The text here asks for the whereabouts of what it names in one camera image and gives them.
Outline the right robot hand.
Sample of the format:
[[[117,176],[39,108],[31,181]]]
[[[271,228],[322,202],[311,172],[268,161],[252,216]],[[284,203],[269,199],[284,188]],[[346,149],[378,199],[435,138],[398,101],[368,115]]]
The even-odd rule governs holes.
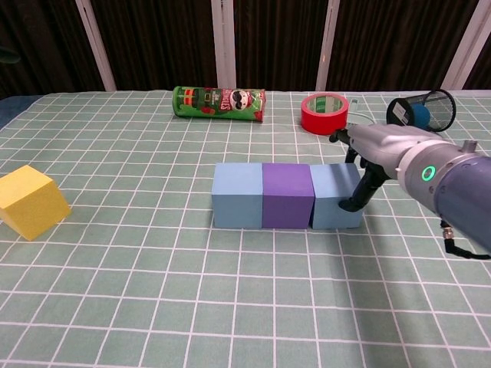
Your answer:
[[[353,125],[336,130],[329,141],[340,141],[348,145],[346,163],[361,158],[364,175],[349,199],[343,199],[338,206],[347,212],[363,209],[375,192],[390,179],[397,178],[397,168],[403,155],[412,147],[431,138],[428,132],[414,126],[393,124]]]

